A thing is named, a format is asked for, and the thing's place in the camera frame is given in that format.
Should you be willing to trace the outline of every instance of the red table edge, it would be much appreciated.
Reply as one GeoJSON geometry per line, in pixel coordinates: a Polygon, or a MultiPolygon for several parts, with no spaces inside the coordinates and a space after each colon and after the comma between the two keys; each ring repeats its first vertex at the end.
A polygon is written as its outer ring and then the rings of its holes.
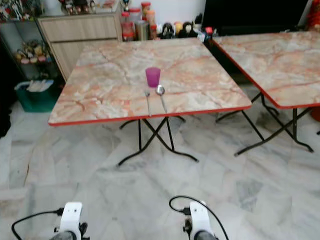
{"type": "Polygon", "coordinates": [[[130,120],[141,120],[141,119],[151,119],[151,118],[164,118],[164,117],[177,117],[183,115],[193,115],[193,114],[209,114],[209,113],[220,113],[220,112],[231,112],[231,111],[242,111],[251,108],[252,105],[243,106],[243,107],[232,107],[232,108],[223,108],[223,109],[214,109],[214,110],[202,110],[202,111],[189,111],[189,112],[174,112],[166,114],[155,114],[152,116],[128,116],[128,117],[119,117],[119,118],[110,118],[110,119],[97,119],[97,120],[86,120],[86,121],[70,121],[70,122],[61,122],[61,123],[50,123],[48,124],[52,127],[60,126],[71,126],[71,125],[82,125],[82,124],[97,124],[97,123],[109,123],[109,122],[123,122],[130,120]]]}
{"type": "Polygon", "coordinates": [[[262,92],[264,96],[268,98],[268,100],[276,106],[278,109],[298,109],[298,108],[310,108],[310,107],[319,107],[319,103],[312,103],[312,104],[301,104],[301,105],[291,105],[291,106],[281,106],[277,104],[277,102],[269,95],[264,89],[248,74],[246,71],[217,43],[214,39],[212,39],[213,43],[217,46],[217,48],[225,54],[228,59],[233,62],[233,64],[262,92]]]}

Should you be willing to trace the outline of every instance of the black television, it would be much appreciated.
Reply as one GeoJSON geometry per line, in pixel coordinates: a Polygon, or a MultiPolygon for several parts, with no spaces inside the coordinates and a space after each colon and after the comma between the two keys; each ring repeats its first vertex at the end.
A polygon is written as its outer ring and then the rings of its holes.
{"type": "Polygon", "coordinates": [[[206,0],[202,27],[220,36],[295,31],[308,0],[206,0]]]}

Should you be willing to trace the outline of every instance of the purple plastic cup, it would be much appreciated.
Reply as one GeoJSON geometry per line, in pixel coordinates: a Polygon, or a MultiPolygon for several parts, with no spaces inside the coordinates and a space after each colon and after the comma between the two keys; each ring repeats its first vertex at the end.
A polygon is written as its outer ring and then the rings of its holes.
{"type": "Polygon", "coordinates": [[[156,88],[159,85],[161,69],[157,67],[149,67],[145,70],[146,80],[149,87],[156,88]]]}

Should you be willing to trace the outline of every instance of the white plastic device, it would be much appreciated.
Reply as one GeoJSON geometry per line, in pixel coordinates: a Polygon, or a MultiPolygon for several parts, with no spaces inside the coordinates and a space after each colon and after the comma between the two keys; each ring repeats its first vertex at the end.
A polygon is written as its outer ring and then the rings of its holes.
{"type": "Polygon", "coordinates": [[[190,212],[192,219],[192,230],[190,233],[190,239],[195,239],[195,236],[200,231],[205,231],[214,236],[214,233],[210,226],[210,219],[208,210],[196,201],[190,202],[190,212]]]}
{"type": "Polygon", "coordinates": [[[81,232],[79,230],[80,214],[82,211],[81,202],[68,202],[64,206],[63,214],[60,221],[59,231],[73,232],[76,236],[76,240],[81,240],[81,232]]]}

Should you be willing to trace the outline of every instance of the red lid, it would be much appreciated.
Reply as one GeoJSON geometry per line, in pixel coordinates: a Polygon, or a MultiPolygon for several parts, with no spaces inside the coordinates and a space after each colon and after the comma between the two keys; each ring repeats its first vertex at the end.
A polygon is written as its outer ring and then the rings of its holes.
{"type": "Polygon", "coordinates": [[[142,3],[141,3],[141,6],[142,7],[147,7],[147,6],[150,6],[151,5],[151,2],[149,2],[149,1],[143,1],[142,3]]]}
{"type": "Polygon", "coordinates": [[[124,11],[123,13],[121,13],[121,16],[122,16],[122,17],[129,17],[129,16],[130,16],[130,13],[127,12],[127,11],[124,11]]]}
{"type": "Polygon", "coordinates": [[[140,11],[141,10],[138,7],[132,7],[132,8],[129,9],[130,13],[140,13],[140,11]]]}
{"type": "Polygon", "coordinates": [[[212,33],[213,33],[212,27],[210,27],[210,26],[206,27],[206,28],[205,28],[205,32],[206,32],[207,34],[212,34],[212,33]]]}
{"type": "Polygon", "coordinates": [[[123,36],[123,37],[130,38],[130,37],[134,37],[135,34],[134,34],[133,32],[129,32],[129,33],[123,33],[122,36],[123,36]]]}

